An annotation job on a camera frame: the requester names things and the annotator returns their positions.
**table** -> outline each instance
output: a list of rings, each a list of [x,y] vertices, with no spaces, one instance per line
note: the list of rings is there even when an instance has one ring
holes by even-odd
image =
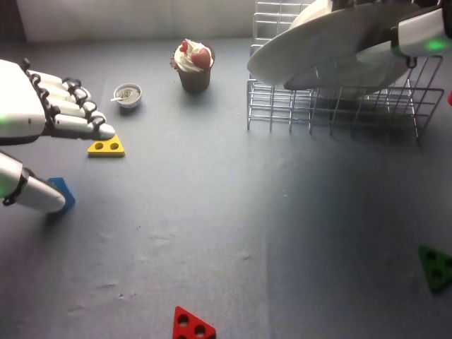
[[[0,338],[168,339],[176,305],[219,339],[448,338],[452,288],[432,295],[417,255],[452,253],[446,99],[421,147],[247,131],[250,40],[208,43],[217,60],[198,97],[170,68],[177,41],[0,46],[2,59],[81,79],[126,149],[2,148],[64,177],[77,202],[53,222],[0,210]],[[447,93],[451,69],[434,84]],[[109,101],[125,82],[143,89],[130,114]]]

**small bowl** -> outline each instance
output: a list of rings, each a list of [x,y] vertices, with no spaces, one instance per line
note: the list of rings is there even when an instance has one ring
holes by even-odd
[[[120,95],[124,95],[124,93],[129,93],[130,97],[119,100],[117,103],[119,106],[124,108],[132,108],[138,106],[141,102],[141,87],[136,85],[135,83],[123,83],[118,86],[116,90],[113,92],[113,97],[119,97]]]

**cupcake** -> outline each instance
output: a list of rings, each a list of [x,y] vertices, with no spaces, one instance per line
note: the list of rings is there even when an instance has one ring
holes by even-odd
[[[201,93],[209,87],[214,61],[215,52],[211,47],[186,39],[174,51],[170,64],[187,92]]]

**whipped cream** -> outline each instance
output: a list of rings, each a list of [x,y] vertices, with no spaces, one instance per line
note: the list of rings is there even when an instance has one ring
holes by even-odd
[[[191,60],[191,55],[193,53],[199,52],[199,50],[205,48],[208,50],[210,55],[210,67],[213,65],[213,58],[212,58],[212,52],[209,48],[204,46],[203,44],[199,42],[194,42],[188,39],[185,39],[188,43],[188,48],[186,53],[181,52],[180,48],[182,45],[180,45],[176,52],[174,53],[174,61],[176,62],[177,66],[184,72],[201,72],[204,71],[201,67],[197,67]]]

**cupcake wrapper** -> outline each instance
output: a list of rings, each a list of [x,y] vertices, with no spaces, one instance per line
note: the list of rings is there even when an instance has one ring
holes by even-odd
[[[212,47],[204,44],[207,48],[209,48],[210,53],[212,54],[213,64],[215,63],[215,52],[213,51]],[[209,87],[210,83],[210,70],[212,69],[212,66],[205,70],[205,71],[199,71],[199,72],[185,72],[181,70],[178,66],[176,61],[174,60],[174,53],[173,57],[171,58],[171,61],[169,64],[177,71],[179,74],[179,77],[181,79],[182,87],[190,93],[201,93],[204,90]]]

